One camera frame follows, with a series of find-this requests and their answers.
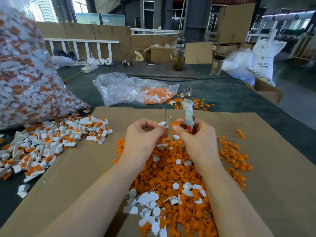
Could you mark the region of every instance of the person's right hand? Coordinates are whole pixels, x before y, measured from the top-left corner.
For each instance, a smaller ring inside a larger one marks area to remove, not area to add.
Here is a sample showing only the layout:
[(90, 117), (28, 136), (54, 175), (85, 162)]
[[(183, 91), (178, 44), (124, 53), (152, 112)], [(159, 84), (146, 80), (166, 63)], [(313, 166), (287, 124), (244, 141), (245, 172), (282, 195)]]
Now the person's right hand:
[(187, 128), (187, 126), (182, 118), (176, 120), (176, 123), (180, 123), (181, 126), (175, 125), (172, 128), (184, 142), (186, 151), (197, 170), (201, 170), (202, 167), (222, 166), (218, 155), (215, 128), (202, 119), (196, 117), (193, 119), (197, 130), (195, 135), (185, 131), (184, 128)]

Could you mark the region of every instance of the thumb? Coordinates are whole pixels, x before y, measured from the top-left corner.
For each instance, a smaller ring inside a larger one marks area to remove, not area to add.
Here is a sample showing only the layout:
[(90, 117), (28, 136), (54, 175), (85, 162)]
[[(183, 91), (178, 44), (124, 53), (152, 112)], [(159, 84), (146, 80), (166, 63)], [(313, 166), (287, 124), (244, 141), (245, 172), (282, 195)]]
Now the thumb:
[(164, 133), (167, 132), (167, 129), (165, 126), (158, 126), (152, 131), (150, 131), (150, 134), (155, 138), (158, 139), (160, 136), (162, 136)]
[(190, 138), (190, 134), (187, 133), (181, 126), (175, 125), (172, 129), (184, 142), (189, 140), (188, 138)]

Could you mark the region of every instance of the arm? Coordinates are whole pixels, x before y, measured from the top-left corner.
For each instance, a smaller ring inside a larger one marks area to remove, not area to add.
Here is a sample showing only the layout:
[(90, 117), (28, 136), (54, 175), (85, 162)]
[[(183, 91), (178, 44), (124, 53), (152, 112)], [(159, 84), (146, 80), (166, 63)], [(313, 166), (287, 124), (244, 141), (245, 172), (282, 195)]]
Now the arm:
[(120, 160), (37, 236), (104, 236), (128, 188), (144, 169), (157, 139), (166, 136), (165, 127), (147, 119), (129, 126)]
[(198, 118), (194, 122), (195, 135), (173, 129), (203, 177), (219, 236), (274, 236), (220, 162), (214, 127)]

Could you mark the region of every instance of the person's left hand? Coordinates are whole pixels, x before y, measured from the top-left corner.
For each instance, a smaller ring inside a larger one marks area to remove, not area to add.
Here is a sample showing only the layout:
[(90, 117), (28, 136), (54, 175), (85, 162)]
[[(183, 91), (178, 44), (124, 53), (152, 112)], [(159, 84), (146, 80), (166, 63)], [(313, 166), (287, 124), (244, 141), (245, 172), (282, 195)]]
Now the person's left hand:
[(155, 145), (161, 143), (159, 138), (168, 137), (166, 127), (158, 124), (148, 119), (140, 119), (131, 124), (125, 134), (124, 150), (120, 160), (129, 163), (132, 168), (137, 168), (139, 172), (142, 171)]

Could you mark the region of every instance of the person's right arm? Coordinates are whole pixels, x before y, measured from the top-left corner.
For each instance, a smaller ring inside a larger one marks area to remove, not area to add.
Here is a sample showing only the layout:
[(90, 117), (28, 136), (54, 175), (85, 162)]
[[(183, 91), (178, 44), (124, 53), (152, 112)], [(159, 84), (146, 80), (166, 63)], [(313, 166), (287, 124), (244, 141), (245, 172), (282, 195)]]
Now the person's right arm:
[(219, 236), (274, 236), (220, 162), (214, 127), (199, 118), (194, 119), (194, 126), (195, 135), (181, 126), (173, 126), (173, 130), (203, 177)]

